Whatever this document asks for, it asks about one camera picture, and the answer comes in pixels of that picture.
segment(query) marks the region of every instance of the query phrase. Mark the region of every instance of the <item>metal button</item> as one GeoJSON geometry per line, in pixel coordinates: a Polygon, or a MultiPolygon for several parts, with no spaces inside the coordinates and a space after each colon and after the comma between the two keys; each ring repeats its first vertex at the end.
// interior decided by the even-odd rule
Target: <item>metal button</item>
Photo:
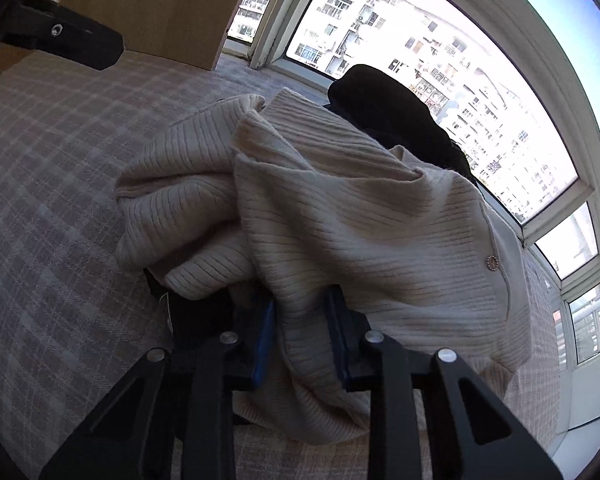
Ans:
{"type": "Polygon", "coordinates": [[[378,332],[378,330],[369,330],[365,333],[365,339],[370,343],[381,343],[384,341],[384,335],[382,335],[382,332],[378,332]]]}
{"type": "Polygon", "coordinates": [[[456,354],[451,348],[443,348],[438,350],[438,359],[440,359],[443,363],[455,363],[458,358],[458,354],[456,354]]]}
{"type": "Polygon", "coordinates": [[[223,345],[232,345],[238,341],[238,335],[235,332],[222,332],[220,334],[220,342],[223,345]]]}
{"type": "Polygon", "coordinates": [[[487,256],[487,269],[498,270],[500,268],[500,262],[496,258],[495,254],[487,256]]]}
{"type": "Polygon", "coordinates": [[[152,363],[159,363],[164,359],[164,350],[162,348],[151,348],[146,353],[146,358],[152,363]]]}

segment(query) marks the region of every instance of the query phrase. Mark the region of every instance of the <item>white wall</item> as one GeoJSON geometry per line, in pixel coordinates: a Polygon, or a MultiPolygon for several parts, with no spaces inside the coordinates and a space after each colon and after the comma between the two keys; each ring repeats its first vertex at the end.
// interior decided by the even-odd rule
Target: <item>white wall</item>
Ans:
{"type": "Polygon", "coordinates": [[[564,480],[574,480],[600,449],[600,418],[568,431],[552,458],[564,480]]]}
{"type": "Polygon", "coordinates": [[[570,428],[597,416],[600,416],[600,354],[572,372],[570,428]]]}

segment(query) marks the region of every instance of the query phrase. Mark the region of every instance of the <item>black garment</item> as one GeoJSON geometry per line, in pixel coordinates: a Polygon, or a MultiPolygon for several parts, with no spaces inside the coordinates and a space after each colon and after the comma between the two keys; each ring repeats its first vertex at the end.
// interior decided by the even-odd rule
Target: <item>black garment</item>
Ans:
{"type": "Polygon", "coordinates": [[[390,150],[400,144],[424,162],[454,170],[477,187],[460,147],[407,87],[368,65],[352,66],[328,91],[327,110],[390,150]]]}

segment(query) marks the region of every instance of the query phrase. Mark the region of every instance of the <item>clothing pile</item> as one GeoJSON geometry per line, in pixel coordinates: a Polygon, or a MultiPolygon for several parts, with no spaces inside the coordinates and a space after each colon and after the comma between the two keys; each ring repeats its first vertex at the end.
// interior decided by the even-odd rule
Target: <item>clothing pile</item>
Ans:
{"type": "Polygon", "coordinates": [[[368,431],[368,395],[344,392],[334,372],[328,285],[405,347],[455,349],[501,398],[531,355],[519,241],[459,174],[461,152],[436,148],[426,106],[410,101],[429,118],[414,123],[420,139],[387,149],[407,116],[361,92],[344,93],[360,104],[353,111],[331,97],[338,115],[288,89],[268,103],[255,94],[217,102],[157,136],[116,183],[121,267],[147,267],[190,300],[227,287],[247,308],[254,283],[273,293],[267,379],[235,394],[234,410],[309,444],[368,431]],[[373,114],[390,133],[384,146],[365,133],[373,114]]]}

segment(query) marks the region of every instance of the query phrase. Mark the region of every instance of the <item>bed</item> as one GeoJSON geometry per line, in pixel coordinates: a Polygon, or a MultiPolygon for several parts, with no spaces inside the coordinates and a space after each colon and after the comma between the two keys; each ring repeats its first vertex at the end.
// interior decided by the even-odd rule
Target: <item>bed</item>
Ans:
{"type": "MultiPolygon", "coordinates": [[[[168,344],[144,276],[121,272],[113,258],[123,230],[112,198],[121,168],[196,108],[245,92],[269,98],[285,86],[326,102],[229,56],[206,72],[127,52],[96,72],[36,52],[0,76],[0,442],[28,478],[147,349],[168,344]]],[[[533,355],[506,403],[546,449],[559,404],[554,309],[529,254],[525,272],[533,355]]],[[[243,426],[237,474],[363,479],[366,446],[363,436],[310,447],[243,426]]]]}

